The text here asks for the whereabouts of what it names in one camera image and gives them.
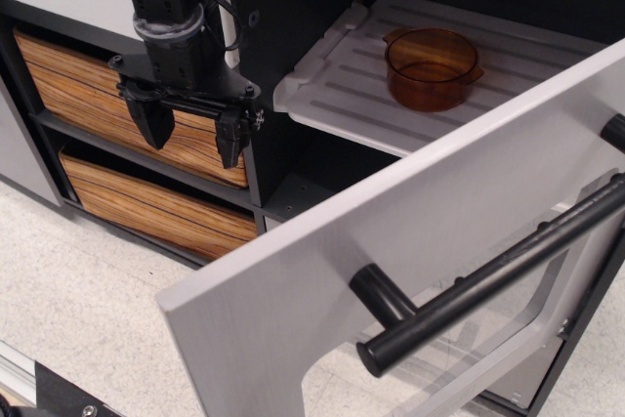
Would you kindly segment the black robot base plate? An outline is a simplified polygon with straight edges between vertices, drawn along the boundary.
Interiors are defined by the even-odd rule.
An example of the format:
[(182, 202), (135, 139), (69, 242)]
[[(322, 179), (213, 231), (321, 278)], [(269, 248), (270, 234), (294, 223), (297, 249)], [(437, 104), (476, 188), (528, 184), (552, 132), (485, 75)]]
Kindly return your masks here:
[(38, 361), (26, 368), (1, 362), (1, 388), (25, 401), (10, 404), (1, 394), (2, 416), (121, 416)]

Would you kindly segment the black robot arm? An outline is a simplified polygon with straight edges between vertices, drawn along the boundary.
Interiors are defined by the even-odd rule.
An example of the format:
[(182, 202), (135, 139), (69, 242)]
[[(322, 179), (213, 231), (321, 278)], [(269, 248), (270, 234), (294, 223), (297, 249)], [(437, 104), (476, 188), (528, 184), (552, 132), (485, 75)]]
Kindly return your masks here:
[(161, 149), (175, 129), (176, 111), (214, 120), (216, 147), (234, 167), (261, 126), (261, 89), (227, 64), (241, 40), (224, 37), (221, 13), (236, 14), (227, 0), (132, 0), (133, 27), (146, 53), (116, 56), (110, 67), (117, 89), (146, 142)]

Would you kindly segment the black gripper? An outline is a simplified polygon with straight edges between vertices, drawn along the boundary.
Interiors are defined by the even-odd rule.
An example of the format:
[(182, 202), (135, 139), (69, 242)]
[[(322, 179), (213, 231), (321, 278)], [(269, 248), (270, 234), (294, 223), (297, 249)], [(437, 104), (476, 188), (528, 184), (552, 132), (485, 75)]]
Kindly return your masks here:
[(223, 166), (230, 169), (249, 145), (250, 126), (263, 123), (260, 87), (228, 66), (222, 49), (201, 34), (170, 44), (147, 41), (142, 53), (117, 55), (108, 65), (119, 74), (119, 94), (133, 121), (157, 150), (175, 129), (175, 109), (210, 117)]

